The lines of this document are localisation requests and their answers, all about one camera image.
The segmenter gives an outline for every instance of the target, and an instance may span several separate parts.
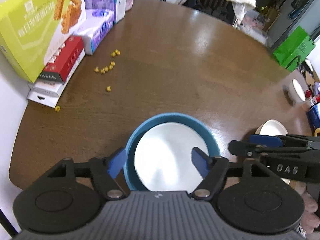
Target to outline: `bag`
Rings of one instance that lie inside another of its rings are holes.
[[[292,72],[306,59],[314,47],[315,43],[308,33],[298,26],[276,49],[273,56],[280,66]]]

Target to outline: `wooden table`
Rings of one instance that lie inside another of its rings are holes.
[[[119,49],[116,66],[96,74]],[[221,154],[228,142],[277,119],[310,135],[306,114],[282,86],[289,72],[258,42],[186,7],[135,0],[93,56],[79,65],[59,101],[61,111],[29,102],[13,149],[10,179],[25,189],[64,157],[85,162],[109,155],[144,120],[182,112],[206,124]],[[112,86],[112,92],[105,91]]]

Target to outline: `finger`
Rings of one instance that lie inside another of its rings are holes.
[[[318,218],[315,214],[305,211],[302,215],[301,219],[301,226],[310,227],[310,228],[317,228],[320,225],[320,218]]]
[[[294,187],[295,191],[299,193],[299,195],[302,195],[307,190],[307,186],[305,182],[297,181],[296,186]]]
[[[303,226],[302,224],[301,224],[301,226],[302,226],[303,230],[305,230],[307,232],[307,234],[312,234],[313,233],[314,228],[311,228],[311,227],[308,227],[308,226]]]
[[[308,192],[303,193],[301,197],[304,202],[304,210],[312,213],[318,210],[318,203],[314,200],[314,198]]]

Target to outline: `snack box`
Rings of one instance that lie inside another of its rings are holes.
[[[19,76],[35,82],[85,19],[84,0],[0,0],[0,50]]]
[[[86,9],[112,10],[114,12],[114,24],[124,17],[126,2],[127,0],[84,0]]]
[[[113,11],[105,9],[89,9],[85,11],[87,20],[73,34],[82,37],[84,52],[87,55],[92,55],[113,27]]]
[[[36,81],[35,84],[29,84],[31,88],[28,99],[41,103],[46,106],[55,107],[58,103],[58,100],[67,86],[71,76],[77,69],[78,65],[84,58],[84,49],[82,49],[79,57],[76,59],[65,83],[56,83],[52,81]]]
[[[70,36],[52,56],[39,75],[39,79],[64,83],[83,48],[81,37]]]

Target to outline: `white box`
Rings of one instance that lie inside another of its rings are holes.
[[[73,35],[81,36],[84,52],[92,55],[109,30],[113,27],[113,11],[106,9],[85,10],[87,20]]]
[[[28,99],[38,102],[42,105],[55,107],[71,76],[73,75],[83,58],[84,49],[82,50],[72,69],[70,70],[65,83],[56,83],[53,81],[43,80],[37,80],[34,84],[29,83],[28,85],[31,88],[31,91],[28,94]]]

